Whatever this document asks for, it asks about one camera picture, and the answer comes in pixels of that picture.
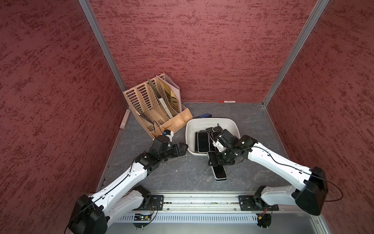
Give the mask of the phone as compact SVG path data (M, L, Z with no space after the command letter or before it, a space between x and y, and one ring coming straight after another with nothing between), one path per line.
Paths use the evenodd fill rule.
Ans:
M209 127L206 129L208 131L208 136L209 136L209 150L210 151L216 151L215 146L213 145L213 135L212 133L214 132L212 127Z
M227 180L227 174L223 165L212 166L212 171L215 181Z
M196 133L195 148L198 153L207 153L210 151L210 138L208 131L199 131Z

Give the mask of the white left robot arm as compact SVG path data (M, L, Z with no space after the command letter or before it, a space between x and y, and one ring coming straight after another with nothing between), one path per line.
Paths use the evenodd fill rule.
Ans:
M159 164L184 156L188 145L173 144L170 136L159 135L150 150L134 158L121 176L90 196L82 195L75 203L66 230L73 234L104 234L120 217L135 209L150 212L153 221L162 202L151 198L151 192L139 185Z

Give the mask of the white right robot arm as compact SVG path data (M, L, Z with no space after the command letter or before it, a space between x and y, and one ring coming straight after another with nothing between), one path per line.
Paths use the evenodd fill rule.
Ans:
M328 185L325 172L292 162L266 148L256 139L244 135L237 138L220 127L210 128L216 151L208 152L212 166L233 165L237 157L258 163L289 182L289 186L260 186L249 200L258 211L269 210L275 205L298 206L310 215L320 215Z

